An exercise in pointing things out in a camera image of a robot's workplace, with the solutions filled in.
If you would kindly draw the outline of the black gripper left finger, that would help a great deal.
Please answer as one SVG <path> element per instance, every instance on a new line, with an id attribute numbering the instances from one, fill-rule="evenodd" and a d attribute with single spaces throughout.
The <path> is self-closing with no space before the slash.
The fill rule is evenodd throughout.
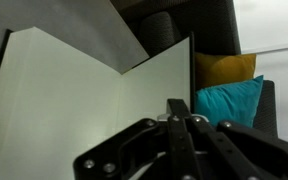
<path id="1" fill-rule="evenodd" d="M 130 180 L 145 165 L 137 180 L 158 180 L 167 169 L 167 123 L 142 119 L 78 156 L 73 163 L 75 180 Z"/>

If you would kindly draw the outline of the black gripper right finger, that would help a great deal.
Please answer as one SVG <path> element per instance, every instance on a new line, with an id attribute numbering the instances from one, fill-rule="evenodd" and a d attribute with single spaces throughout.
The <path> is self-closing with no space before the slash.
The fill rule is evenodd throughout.
<path id="1" fill-rule="evenodd" d="M 212 126 L 169 99 L 171 169 L 179 180 L 288 180 L 288 142 L 230 120 Z"/>

